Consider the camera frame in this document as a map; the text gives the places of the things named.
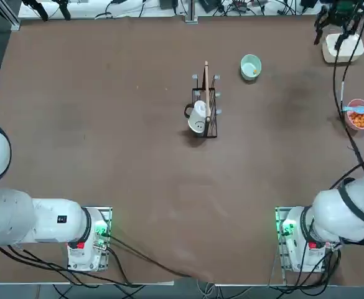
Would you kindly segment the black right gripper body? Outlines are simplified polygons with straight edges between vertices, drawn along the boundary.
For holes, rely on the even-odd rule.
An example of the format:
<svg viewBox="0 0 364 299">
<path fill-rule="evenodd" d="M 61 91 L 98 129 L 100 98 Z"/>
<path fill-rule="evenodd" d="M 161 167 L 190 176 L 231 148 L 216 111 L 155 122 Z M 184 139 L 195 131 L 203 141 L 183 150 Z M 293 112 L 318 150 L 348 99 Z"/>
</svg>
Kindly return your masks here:
<svg viewBox="0 0 364 299">
<path fill-rule="evenodd" d="M 320 22 L 350 22 L 364 15 L 364 1 L 320 1 Z"/>
</svg>

